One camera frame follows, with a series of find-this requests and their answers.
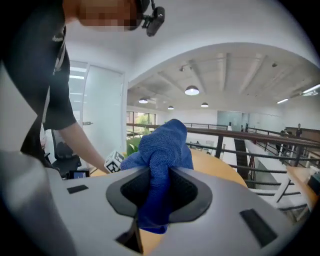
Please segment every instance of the ceiling beam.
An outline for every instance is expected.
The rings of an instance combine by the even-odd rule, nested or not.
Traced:
[[[144,90],[144,91],[147,92],[147,93],[153,94],[153,96],[150,96],[150,97],[159,96],[159,97],[162,97],[163,99],[166,99],[166,100],[169,100],[169,101],[172,100],[171,97],[169,97],[169,96],[167,96],[167,95],[165,95],[165,94],[159,94],[159,93],[157,93],[157,92],[155,92],[155,91],[153,91],[153,90],[150,90],[150,89],[148,89],[148,88],[146,88],[146,87],[144,87],[144,86],[140,86],[139,89]]]
[[[218,53],[217,54],[217,62],[219,67],[219,80],[220,80],[220,91],[225,90],[226,86],[226,76],[227,76],[227,61],[228,61],[228,53]]]
[[[154,76],[160,79],[161,81],[165,82],[166,84],[177,88],[183,94],[185,93],[185,91],[176,82],[172,81],[169,77],[167,77],[163,73],[158,72],[158,73],[155,73]]]
[[[206,93],[207,90],[205,88],[204,83],[202,82],[202,80],[200,78],[200,74],[199,74],[199,70],[198,70],[196,62],[193,59],[191,59],[191,60],[187,61],[187,65],[189,66],[191,76],[195,82],[194,85],[196,87],[198,87],[200,93],[202,93],[202,92]]]
[[[278,85],[284,78],[290,75],[295,70],[295,68],[297,68],[297,66],[289,66],[281,69],[273,79],[271,79],[264,85],[262,90],[260,90],[260,92],[258,93],[258,96],[261,96],[265,91],[271,90],[273,87]]]
[[[255,55],[254,61],[251,64],[251,67],[249,69],[249,72],[246,74],[242,85],[240,86],[239,93],[241,94],[245,89],[248,88],[251,81],[255,78],[258,70],[260,69],[262,63],[266,59],[265,55],[262,55],[260,53],[257,53]]]

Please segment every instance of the white door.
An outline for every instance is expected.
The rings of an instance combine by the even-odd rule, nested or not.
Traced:
[[[83,130],[106,158],[122,146],[122,86],[124,75],[91,65],[87,74],[83,101]]]

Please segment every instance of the blue towel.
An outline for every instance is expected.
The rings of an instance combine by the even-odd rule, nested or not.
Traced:
[[[193,169],[191,151],[186,145],[187,128],[177,119],[142,137],[139,151],[121,163],[121,170],[149,166],[151,179],[146,202],[138,210],[141,229],[156,234],[167,231],[171,213],[169,167]]]

